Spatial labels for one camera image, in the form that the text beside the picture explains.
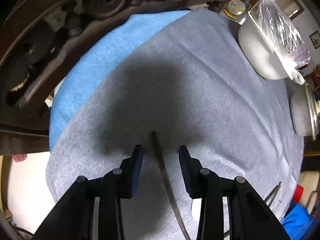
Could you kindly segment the dark metal chopstick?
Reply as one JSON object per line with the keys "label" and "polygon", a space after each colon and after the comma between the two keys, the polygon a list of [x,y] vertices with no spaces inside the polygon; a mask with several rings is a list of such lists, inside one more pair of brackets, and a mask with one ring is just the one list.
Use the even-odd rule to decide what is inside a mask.
{"label": "dark metal chopstick", "polygon": [[281,181],[273,188],[273,190],[267,195],[267,197],[264,199],[264,202],[267,204],[268,207],[270,207],[276,198],[279,190],[281,188]]}
{"label": "dark metal chopstick", "polygon": [[164,187],[165,187],[165,190],[166,190],[166,193],[167,193],[167,197],[169,199],[172,211],[173,211],[173,213],[175,215],[175,218],[177,220],[177,223],[178,223],[178,225],[180,227],[180,230],[181,230],[184,238],[187,239],[187,240],[191,240],[191,238],[189,236],[189,233],[187,232],[187,230],[185,228],[182,216],[180,214],[180,211],[179,211],[179,208],[178,208],[178,205],[177,205],[177,202],[176,202],[176,199],[175,199],[175,196],[174,196],[171,184],[170,184],[170,180],[169,180],[169,177],[168,177],[167,169],[165,167],[165,163],[164,163],[164,159],[163,159],[163,155],[162,155],[161,146],[160,146],[160,143],[159,143],[159,139],[158,139],[157,133],[155,131],[152,131],[150,133],[150,139],[151,139],[152,149],[153,149],[153,152],[154,152],[155,157],[156,157],[157,162],[158,162],[159,171],[160,171],[160,174],[161,174],[161,178],[162,178],[162,181],[163,181],[163,184],[164,184]]}

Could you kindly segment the white plastic spoon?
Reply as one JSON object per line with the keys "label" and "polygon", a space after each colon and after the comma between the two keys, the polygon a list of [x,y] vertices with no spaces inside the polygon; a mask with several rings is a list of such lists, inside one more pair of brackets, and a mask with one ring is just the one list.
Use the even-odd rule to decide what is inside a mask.
{"label": "white plastic spoon", "polygon": [[192,203],[191,203],[191,215],[192,215],[193,219],[195,220],[196,224],[199,224],[199,221],[200,221],[201,204],[202,204],[201,198],[193,199]]}

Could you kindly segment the steel pot with lid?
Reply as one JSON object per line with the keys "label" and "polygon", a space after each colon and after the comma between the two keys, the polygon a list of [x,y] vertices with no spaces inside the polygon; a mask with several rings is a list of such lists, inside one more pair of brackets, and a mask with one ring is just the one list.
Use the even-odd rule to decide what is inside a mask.
{"label": "steel pot with lid", "polygon": [[311,136],[315,141],[319,134],[319,100],[307,83],[294,90],[290,97],[290,111],[295,133],[302,137]]}

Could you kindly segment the grey table cloth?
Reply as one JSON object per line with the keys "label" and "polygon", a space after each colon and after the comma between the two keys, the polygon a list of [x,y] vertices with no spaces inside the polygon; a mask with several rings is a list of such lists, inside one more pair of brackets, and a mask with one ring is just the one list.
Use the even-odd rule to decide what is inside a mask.
{"label": "grey table cloth", "polygon": [[245,177],[271,205],[288,210],[303,157],[284,80],[260,77],[236,41],[236,25],[207,9],[164,27],[108,74],[50,150],[46,181],[58,201],[78,176],[102,177],[144,152],[138,190],[123,200],[126,239],[183,239],[152,149],[157,133],[170,184],[190,238],[197,235],[178,159],[190,155],[221,177]]}

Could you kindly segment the white bowl with plastic bag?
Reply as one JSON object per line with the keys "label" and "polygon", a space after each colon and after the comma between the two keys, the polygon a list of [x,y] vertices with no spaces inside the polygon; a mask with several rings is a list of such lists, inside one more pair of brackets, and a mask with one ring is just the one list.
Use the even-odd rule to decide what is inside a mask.
{"label": "white bowl with plastic bag", "polygon": [[268,80],[289,78],[299,85],[305,79],[298,71],[311,60],[299,31],[275,0],[260,0],[246,14],[238,42],[254,70]]}

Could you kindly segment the blue table cloth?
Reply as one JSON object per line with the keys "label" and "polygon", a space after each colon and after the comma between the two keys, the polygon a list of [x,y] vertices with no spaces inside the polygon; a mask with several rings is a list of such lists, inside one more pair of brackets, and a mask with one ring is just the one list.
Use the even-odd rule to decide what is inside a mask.
{"label": "blue table cloth", "polygon": [[90,48],[55,88],[50,110],[49,149],[66,125],[104,79],[134,50],[187,10],[134,14]]}

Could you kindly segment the dark wooden sideboard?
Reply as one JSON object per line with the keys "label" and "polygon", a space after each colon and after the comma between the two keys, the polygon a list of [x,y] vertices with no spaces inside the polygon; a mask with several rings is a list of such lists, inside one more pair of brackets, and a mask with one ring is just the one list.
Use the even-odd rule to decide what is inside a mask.
{"label": "dark wooden sideboard", "polygon": [[230,0],[18,0],[1,17],[1,155],[49,149],[46,98],[80,57],[133,14]]}

